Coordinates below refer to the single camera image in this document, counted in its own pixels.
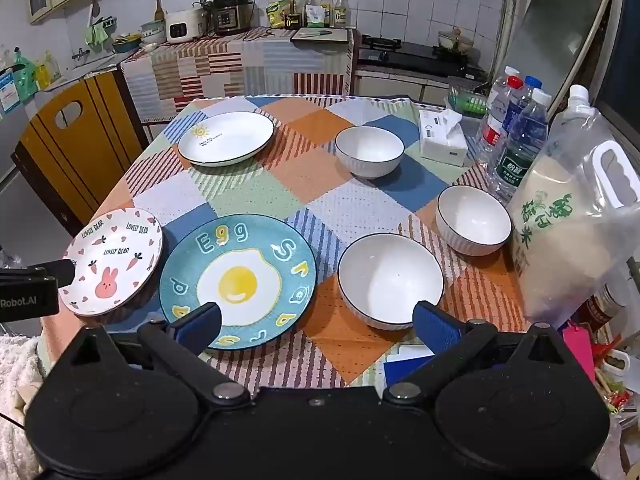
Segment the black gas stove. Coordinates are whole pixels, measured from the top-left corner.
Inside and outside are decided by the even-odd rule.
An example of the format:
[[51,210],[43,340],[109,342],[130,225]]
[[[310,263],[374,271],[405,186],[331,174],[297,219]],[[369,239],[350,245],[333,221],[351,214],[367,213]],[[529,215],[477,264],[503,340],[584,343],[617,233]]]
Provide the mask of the black gas stove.
[[357,50],[358,66],[375,66],[442,78],[458,77],[485,82],[486,72],[469,55],[441,46],[410,44],[399,39],[362,35]]

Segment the white bowl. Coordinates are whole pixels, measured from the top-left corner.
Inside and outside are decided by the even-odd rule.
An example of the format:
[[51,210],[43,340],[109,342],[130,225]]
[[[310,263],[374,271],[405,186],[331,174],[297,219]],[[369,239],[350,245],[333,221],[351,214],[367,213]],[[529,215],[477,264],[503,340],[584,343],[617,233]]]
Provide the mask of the white bowl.
[[350,312],[376,330],[406,330],[420,301],[442,299],[445,278],[433,253],[409,237],[374,233],[350,244],[336,271]]
[[490,194],[467,185],[453,185],[439,193],[436,226],[451,249],[469,257],[496,252],[512,232],[506,208]]
[[336,157],[356,177],[373,180],[387,176],[405,153],[401,138],[386,129],[353,126],[335,138]]

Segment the glass pot on stove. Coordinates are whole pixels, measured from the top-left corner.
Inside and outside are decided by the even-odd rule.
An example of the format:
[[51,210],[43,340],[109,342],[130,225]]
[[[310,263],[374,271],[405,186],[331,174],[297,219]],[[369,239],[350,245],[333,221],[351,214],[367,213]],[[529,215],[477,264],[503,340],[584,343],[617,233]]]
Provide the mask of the glass pot on stove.
[[460,29],[454,27],[450,32],[438,33],[438,45],[451,52],[468,54],[473,49],[474,42],[463,36]]

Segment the cutting board on counter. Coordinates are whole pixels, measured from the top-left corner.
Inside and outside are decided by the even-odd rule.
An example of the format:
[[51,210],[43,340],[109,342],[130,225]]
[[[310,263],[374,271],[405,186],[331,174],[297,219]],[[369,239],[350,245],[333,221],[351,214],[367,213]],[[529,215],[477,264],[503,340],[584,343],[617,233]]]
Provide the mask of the cutting board on counter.
[[320,42],[320,44],[348,44],[347,29],[302,27],[296,30],[292,42]]

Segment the checkered tablecloth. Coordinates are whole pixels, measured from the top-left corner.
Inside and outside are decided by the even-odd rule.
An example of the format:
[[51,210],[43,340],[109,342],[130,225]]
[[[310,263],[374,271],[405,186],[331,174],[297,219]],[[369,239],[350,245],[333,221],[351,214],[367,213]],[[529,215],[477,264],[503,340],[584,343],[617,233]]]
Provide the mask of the checkered tablecloth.
[[[177,143],[187,128],[232,110],[273,121],[276,136],[268,148],[227,168],[198,169],[180,157]],[[338,161],[335,136],[360,125],[390,130],[404,142],[405,155],[392,174],[360,181]],[[189,104],[132,164],[101,210],[136,206],[151,211],[167,247],[203,223],[239,212],[266,214],[294,226],[317,259],[318,285],[304,317],[268,344],[208,352],[206,361],[250,390],[382,387],[386,356],[410,335],[374,330],[342,300],[338,259],[363,235],[394,232],[426,246],[444,271],[440,304],[449,314],[460,320],[486,318],[506,332],[525,330],[506,253],[466,258],[440,238],[436,198],[450,184],[484,188],[486,180],[476,167],[449,167],[420,156],[416,111],[406,99],[236,96]]]

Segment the black pressure cooker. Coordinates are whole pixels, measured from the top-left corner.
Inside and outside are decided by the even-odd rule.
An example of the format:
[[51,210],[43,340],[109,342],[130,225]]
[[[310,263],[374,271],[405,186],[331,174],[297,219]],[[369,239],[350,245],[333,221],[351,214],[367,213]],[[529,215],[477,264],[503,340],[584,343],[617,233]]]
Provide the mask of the black pressure cooker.
[[213,0],[210,4],[213,31],[218,36],[248,32],[252,27],[254,3],[250,0]]

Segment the green dish basket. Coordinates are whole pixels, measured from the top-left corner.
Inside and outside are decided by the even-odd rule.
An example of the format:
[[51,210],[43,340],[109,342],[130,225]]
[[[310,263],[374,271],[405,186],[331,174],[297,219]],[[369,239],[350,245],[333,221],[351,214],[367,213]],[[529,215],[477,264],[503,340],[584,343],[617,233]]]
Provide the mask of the green dish basket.
[[448,80],[448,105],[463,116],[482,118],[487,112],[489,82],[452,77]]

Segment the white tissue box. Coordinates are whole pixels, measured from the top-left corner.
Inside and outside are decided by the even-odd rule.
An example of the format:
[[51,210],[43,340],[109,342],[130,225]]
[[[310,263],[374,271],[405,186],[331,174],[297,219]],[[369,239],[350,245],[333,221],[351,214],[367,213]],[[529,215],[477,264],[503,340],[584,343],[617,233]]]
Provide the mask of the white tissue box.
[[469,148],[461,121],[462,115],[449,108],[441,112],[419,110],[420,155],[433,162],[463,167]]

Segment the blue egg plate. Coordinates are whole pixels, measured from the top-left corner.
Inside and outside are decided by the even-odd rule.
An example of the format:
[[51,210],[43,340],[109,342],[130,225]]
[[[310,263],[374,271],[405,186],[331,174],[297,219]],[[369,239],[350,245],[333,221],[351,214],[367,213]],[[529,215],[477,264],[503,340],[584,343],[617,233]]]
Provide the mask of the blue egg plate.
[[314,252],[296,229],[262,214],[232,214],[180,240],[163,267],[158,296],[170,322],[218,304],[221,329],[209,347],[244,350],[294,326],[316,283]]

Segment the green detergent bottle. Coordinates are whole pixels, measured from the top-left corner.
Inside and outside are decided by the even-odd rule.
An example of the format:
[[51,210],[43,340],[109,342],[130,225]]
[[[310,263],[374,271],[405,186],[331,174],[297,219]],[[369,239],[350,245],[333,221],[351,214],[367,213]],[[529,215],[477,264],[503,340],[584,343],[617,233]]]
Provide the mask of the green detergent bottle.
[[24,57],[19,47],[15,47],[13,65],[14,80],[18,96],[23,103],[27,103],[38,92],[35,71],[35,64]]

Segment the red label water bottle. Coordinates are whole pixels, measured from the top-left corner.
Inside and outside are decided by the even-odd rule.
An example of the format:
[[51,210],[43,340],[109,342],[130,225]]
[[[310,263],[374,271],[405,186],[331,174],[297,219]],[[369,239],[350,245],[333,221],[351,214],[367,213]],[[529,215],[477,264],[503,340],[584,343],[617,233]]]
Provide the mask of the red label water bottle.
[[490,155],[502,133],[502,123],[506,117],[506,109],[512,90],[512,87],[509,86],[511,78],[515,78],[515,89],[521,89],[523,81],[520,78],[520,71],[507,65],[489,91],[486,114],[480,122],[476,135],[476,161],[483,168],[487,167]]

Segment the blue cap water bottle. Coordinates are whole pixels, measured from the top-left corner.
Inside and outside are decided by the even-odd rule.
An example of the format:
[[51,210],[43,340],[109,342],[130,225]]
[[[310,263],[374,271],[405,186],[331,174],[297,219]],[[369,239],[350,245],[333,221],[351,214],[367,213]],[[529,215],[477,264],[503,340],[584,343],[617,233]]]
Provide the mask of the blue cap water bottle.
[[506,110],[506,117],[502,123],[504,131],[509,133],[513,126],[515,119],[524,110],[524,108],[532,100],[533,91],[535,89],[541,89],[542,82],[534,76],[526,76],[524,79],[523,87],[520,90],[514,90],[511,93],[508,109]]

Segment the white sun plate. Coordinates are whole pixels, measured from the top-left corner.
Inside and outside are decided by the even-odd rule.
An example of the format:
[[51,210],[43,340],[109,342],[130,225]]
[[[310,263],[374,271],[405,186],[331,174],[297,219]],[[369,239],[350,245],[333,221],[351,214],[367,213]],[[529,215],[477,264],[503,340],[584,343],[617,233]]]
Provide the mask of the white sun plate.
[[224,113],[191,127],[180,139],[178,151],[196,166],[231,166],[256,155],[273,135],[273,122],[262,114]]

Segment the oil bottle middle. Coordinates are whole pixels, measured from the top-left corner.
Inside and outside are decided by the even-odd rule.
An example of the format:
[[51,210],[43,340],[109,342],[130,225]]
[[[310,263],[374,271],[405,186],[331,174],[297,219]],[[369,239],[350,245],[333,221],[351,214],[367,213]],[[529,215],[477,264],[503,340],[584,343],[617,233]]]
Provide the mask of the oil bottle middle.
[[306,0],[306,26],[311,28],[328,28],[331,26],[332,1]]

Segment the pink bunny plate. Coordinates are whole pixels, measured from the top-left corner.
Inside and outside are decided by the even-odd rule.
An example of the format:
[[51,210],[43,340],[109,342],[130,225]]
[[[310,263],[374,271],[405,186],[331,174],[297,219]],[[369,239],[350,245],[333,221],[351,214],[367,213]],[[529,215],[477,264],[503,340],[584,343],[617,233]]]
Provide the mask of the pink bunny plate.
[[78,316],[111,312],[149,281],[162,250],[162,226],[149,211],[127,207],[102,214],[64,252],[75,277],[60,288],[61,299]]

